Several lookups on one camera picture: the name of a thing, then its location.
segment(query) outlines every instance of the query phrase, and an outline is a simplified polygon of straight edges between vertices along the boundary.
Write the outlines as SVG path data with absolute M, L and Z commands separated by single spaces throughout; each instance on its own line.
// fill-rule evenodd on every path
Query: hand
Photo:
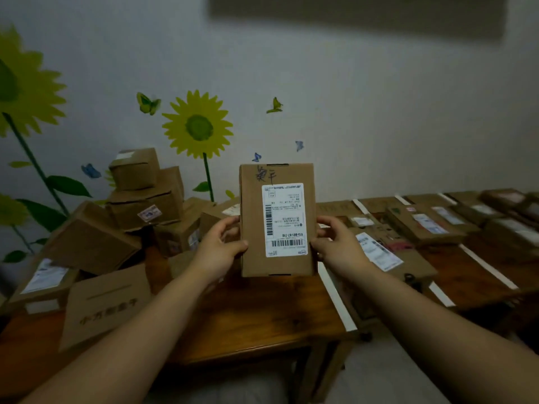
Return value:
M 310 241 L 313 249 L 319 253 L 319 260 L 326 267 L 349 281 L 363 269 L 372 268 L 373 264 L 356 237 L 341 220 L 336 217 L 317 217 L 316 221 L 330 226 L 318 229 L 318 238 Z
M 228 242 L 239 236 L 238 227 L 227 230 L 237 222 L 239 217 L 228 217 L 219 221 L 207 232 L 198 246 L 189 269 L 201 274 L 206 285 L 225 276 L 234 262 L 234 257 L 248 248 L 247 241 Z

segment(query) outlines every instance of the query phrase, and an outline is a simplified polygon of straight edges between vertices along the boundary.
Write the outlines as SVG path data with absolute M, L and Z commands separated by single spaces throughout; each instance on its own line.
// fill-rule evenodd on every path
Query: blue butterfly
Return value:
M 82 165 L 80 168 L 83 170 L 83 173 L 91 179 L 98 179 L 101 177 L 101 173 L 94 169 L 94 166 L 92 166 L 91 163 L 88 163 L 86 166 Z

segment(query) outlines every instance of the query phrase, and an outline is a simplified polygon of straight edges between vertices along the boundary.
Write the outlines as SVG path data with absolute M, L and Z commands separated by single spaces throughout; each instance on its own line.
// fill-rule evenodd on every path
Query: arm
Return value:
M 418 366 L 454 402 L 518 404 L 539 398 L 539 357 L 435 304 L 372 264 L 334 217 L 311 242 L 327 267 L 355 284 Z
M 215 224 L 200 243 L 191 265 L 136 317 L 83 353 L 24 404 L 141 402 L 182 334 L 205 289 L 223 277 L 245 241 L 225 244 L 239 217 Z

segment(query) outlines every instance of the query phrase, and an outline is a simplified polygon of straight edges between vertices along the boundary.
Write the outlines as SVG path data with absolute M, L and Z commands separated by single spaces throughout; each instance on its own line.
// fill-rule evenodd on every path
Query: green stem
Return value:
M 51 195 L 54 197 L 54 199 L 56 200 L 56 202 L 58 203 L 58 205 L 60 206 L 64 214 L 69 217 L 69 211 L 67 210 L 64 203 L 62 203 L 62 200 L 60 200 L 60 197 L 58 197 L 56 191 L 54 191 L 54 189 L 52 189 L 52 187 L 49 186 L 49 184 L 47 183 L 47 177 L 45 176 L 41 167 L 39 167 L 39 164 L 37 164 L 37 160 L 34 157 L 30 148 L 28 147 L 28 144 L 26 144 L 26 141 L 24 140 L 23 136 L 19 133 L 19 131 L 15 127 L 15 123 L 13 122 L 13 119 L 11 118 L 9 114 L 5 112 L 2 112 L 2 115 L 4 115 L 5 120 L 8 122 L 8 124 L 11 127 L 11 130 L 15 134 L 15 137 L 17 137 L 17 140 L 19 141 L 20 145 L 23 147 L 24 152 L 26 153 L 26 155 L 32 162 L 33 166 L 35 167 L 37 174 L 41 177 L 41 180 L 43 180 L 43 183 L 45 183 L 45 186 L 47 187 L 47 189 L 49 189 Z
M 213 189 L 211 188 L 210 168 L 207 165 L 206 153 L 202 153 L 202 155 L 204 155 L 204 167 L 206 168 L 207 186 L 210 188 L 210 199 L 213 202 Z
M 11 228 L 13 228 L 13 231 L 15 231 L 15 234 L 17 234 L 19 238 L 23 241 L 23 243 L 26 245 L 26 247 L 28 248 L 28 251 L 30 251 L 30 253 L 34 255 L 34 251 L 32 247 L 30 246 L 30 244 L 28 243 L 28 241 L 26 240 L 26 238 L 24 237 L 24 235 L 20 233 L 20 231 L 17 229 L 16 226 L 12 225 Z

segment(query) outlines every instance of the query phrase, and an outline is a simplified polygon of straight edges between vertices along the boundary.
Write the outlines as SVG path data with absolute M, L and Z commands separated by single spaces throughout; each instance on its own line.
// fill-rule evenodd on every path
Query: white strip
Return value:
M 446 295 L 444 293 L 444 291 L 442 291 L 440 289 L 440 287 L 438 285 L 436 285 L 434 282 L 432 282 L 428 288 L 432 291 L 432 293 L 434 293 L 436 295 L 436 297 L 438 299 L 440 299 L 440 302 L 444 304 L 445 307 L 451 307 L 451 306 L 456 306 L 454 304 L 454 302 L 449 299 L 449 296 Z
M 329 277 L 326 267 L 322 262 L 318 263 L 318 274 L 320 275 L 322 283 L 326 287 L 329 297 L 332 299 L 333 305 L 335 306 L 335 309 L 337 310 L 346 331 L 351 332 L 353 330 L 357 330 L 357 326 L 352 320 L 352 316 L 350 316 L 350 313 L 348 313 L 348 310 L 346 309 L 337 288 L 335 288 L 335 284 Z
M 395 198 L 397 200 L 399 200 L 402 204 L 406 205 L 406 206 L 409 206 L 411 203 L 409 203 L 408 201 L 406 201 L 404 198 L 402 198 L 401 196 L 399 196 L 398 194 L 395 194 Z
M 453 200 L 452 198 L 446 196 L 446 195 L 443 194 L 443 193 L 437 193 L 437 195 L 439 195 L 439 196 L 442 197 L 444 200 L 450 202 L 450 203 L 453 204 L 453 205 L 458 204 L 455 200 Z
M 475 262 L 477 262 L 479 265 L 481 265 L 483 268 L 485 268 L 487 271 L 489 271 L 492 275 L 494 275 L 496 278 L 498 278 L 500 281 L 502 281 L 509 289 L 518 289 L 519 287 L 515 285 L 515 283 L 506 277 L 502 272 L 498 271 L 495 267 L 492 265 L 489 265 L 487 262 L 479 258 L 479 256 L 469 249 L 468 247 L 465 247 L 464 245 L 460 244 L 459 247 L 467 253 L 470 257 L 472 257 Z
M 362 212 L 363 214 L 370 214 L 369 210 L 367 210 L 367 207 L 364 206 L 363 203 L 361 203 L 361 201 L 359 201 L 359 200 L 357 200 L 357 199 L 355 199 L 355 198 L 354 198 L 352 201 L 354 202 L 354 204 L 355 204 L 356 206 L 359 207 L 359 209 L 361 210 L 361 212 Z

